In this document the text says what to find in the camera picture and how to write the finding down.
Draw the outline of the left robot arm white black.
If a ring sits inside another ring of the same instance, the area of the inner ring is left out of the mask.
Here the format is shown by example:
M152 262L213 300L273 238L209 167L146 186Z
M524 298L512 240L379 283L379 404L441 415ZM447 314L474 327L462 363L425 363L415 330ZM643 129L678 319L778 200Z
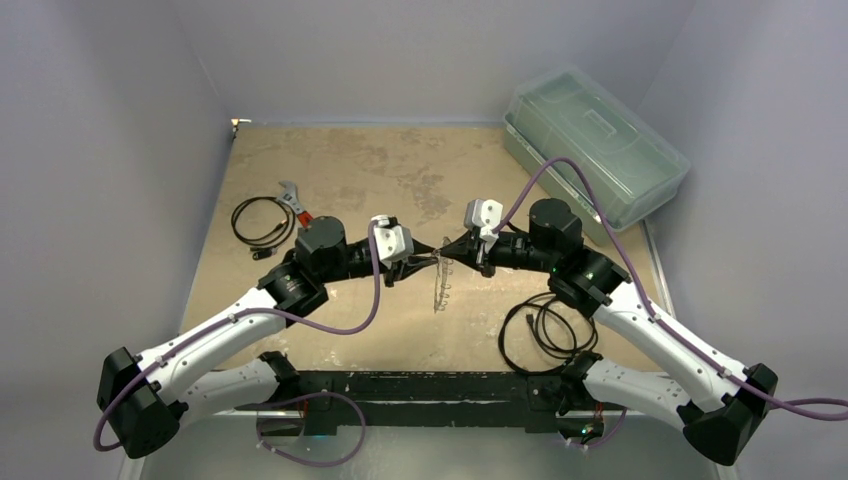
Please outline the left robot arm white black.
M93 446L101 452L104 427L131 459L169 442L190 422L230 408L267 402L292 405L297 371L280 353L268 353L231 370L220 364L251 344L295 323L335 335L353 335L375 319L380 288L431 265L432 247L413 239L396 218L374 217L365 239L349 244L336 218L314 218L299 229L283 261L232 305L159 346L133 354L121 347L104 360L97 394L102 416ZM372 277L375 291L367 318L335 328L308 316L328 300L326 284Z

